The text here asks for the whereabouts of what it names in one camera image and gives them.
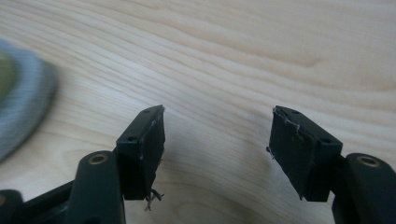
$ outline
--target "hole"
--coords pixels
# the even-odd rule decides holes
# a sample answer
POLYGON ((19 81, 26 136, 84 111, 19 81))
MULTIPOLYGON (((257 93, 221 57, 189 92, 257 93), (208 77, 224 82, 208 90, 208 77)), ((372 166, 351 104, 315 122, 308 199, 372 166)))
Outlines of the hole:
POLYGON ((326 144, 329 144, 329 143, 332 142, 332 140, 330 140, 329 138, 321 138, 320 141, 322 141, 322 142, 324 142, 326 144))
POLYGON ((98 217, 90 217, 84 221, 84 224, 99 224, 100 219, 98 217))
POLYGON ((89 163, 92 165, 96 165, 96 164, 100 164, 104 161, 107 161, 107 155, 99 154, 99 155, 90 157, 89 163))
POLYGON ((371 167, 378 167, 379 162, 374 158, 367 157, 367 156, 359 156, 358 161, 363 163, 364 165, 371 166, 371 167))

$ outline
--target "fabric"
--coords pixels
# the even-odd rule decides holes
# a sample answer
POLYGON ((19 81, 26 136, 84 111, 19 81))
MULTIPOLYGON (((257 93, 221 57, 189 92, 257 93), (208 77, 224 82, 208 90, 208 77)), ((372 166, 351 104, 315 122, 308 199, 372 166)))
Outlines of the fabric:
POLYGON ((17 79, 17 70, 8 54, 0 51, 0 104, 6 98, 17 79))
POLYGON ((58 80, 50 67, 27 49, 0 39, 0 51, 17 68, 17 80, 0 104, 0 161, 35 129, 47 111, 58 80))

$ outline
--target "wooden surface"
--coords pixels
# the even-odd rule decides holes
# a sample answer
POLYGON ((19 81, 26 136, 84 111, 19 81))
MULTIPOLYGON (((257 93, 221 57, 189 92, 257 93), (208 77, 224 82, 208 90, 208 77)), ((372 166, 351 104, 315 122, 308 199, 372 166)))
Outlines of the wooden surface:
POLYGON ((0 164, 25 200, 111 150, 137 115, 165 110, 166 151, 128 223, 333 223, 300 201, 265 151, 288 106, 396 168, 394 1, 1 1, 0 37, 60 79, 37 131, 0 164))

